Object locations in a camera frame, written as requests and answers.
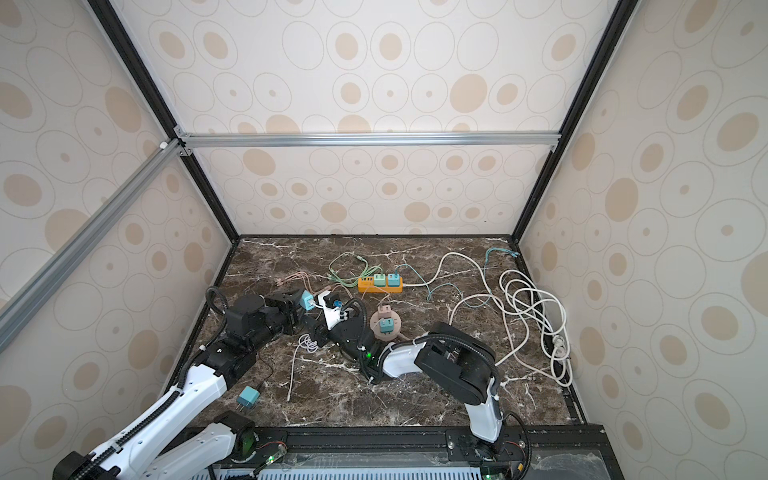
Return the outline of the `round beige power socket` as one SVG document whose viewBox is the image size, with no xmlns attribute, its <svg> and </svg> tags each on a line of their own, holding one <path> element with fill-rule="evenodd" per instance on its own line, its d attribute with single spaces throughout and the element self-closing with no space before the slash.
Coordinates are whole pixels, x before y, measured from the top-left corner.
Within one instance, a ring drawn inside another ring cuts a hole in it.
<svg viewBox="0 0 768 480">
<path fill-rule="evenodd" d="M 369 319 L 369 327 L 376 339 L 391 342 L 401 332 L 402 320 L 393 310 L 383 309 L 373 313 Z"/>
</svg>

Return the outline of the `orange power strip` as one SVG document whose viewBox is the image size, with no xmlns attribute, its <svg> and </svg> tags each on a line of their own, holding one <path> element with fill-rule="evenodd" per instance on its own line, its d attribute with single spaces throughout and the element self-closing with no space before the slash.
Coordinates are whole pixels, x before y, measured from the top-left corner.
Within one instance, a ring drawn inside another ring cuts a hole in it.
<svg viewBox="0 0 768 480">
<path fill-rule="evenodd" d="M 377 273 L 360 277 L 357 282 L 357 289 L 360 293 L 401 293 L 403 288 L 402 278 L 395 273 Z"/>
</svg>

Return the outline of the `light green charger adapter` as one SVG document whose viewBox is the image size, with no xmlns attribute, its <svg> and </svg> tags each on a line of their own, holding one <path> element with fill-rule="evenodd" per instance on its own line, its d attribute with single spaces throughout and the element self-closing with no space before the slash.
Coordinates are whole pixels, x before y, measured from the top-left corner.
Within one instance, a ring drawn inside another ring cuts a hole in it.
<svg viewBox="0 0 768 480">
<path fill-rule="evenodd" d="M 387 286 L 387 276 L 385 274 L 374 274 L 373 285 L 378 288 L 384 288 Z"/>
</svg>

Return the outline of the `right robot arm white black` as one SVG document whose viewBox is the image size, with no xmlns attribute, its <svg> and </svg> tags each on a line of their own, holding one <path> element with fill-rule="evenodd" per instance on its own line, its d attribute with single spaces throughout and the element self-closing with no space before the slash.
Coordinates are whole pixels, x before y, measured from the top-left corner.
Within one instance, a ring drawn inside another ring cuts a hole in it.
<svg viewBox="0 0 768 480">
<path fill-rule="evenodd" d="M 498 394 L 500 373 L 489 346 L 441 322 L 410 341 L 381 340 L 359 298 L 302 301 L 297 315 L 311 341 L 336 344 L 372 385 L 408 374 L 427 376 L 464 405 L 471 454 L 484 462 L 499 458 L 505 421 Z"/>
</svg>

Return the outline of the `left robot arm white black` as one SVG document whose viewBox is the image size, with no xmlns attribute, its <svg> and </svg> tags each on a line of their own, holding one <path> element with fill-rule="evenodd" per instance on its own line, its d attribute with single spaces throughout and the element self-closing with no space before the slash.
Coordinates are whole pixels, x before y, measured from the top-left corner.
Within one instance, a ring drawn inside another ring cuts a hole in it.
<svg viewBox="0 0 768 480">
<path fill-rule="evenodd" d="M 177 383 L 138 419 L 88 454 L 69 453 L 55 479 L 188 479 L 227 457 L 248 461 L 256 453 L 252 421 L 225 413 L 176 447 L 171 441 L 207 406 L 221 398 L 255 364 L 259 351 L 297 330 L 314 308 L 305 290 L 243 296 L 228 304 L 216 287 L 208 305 L 223 318 L 216 337 L 179 373 Z"/>
</svg>

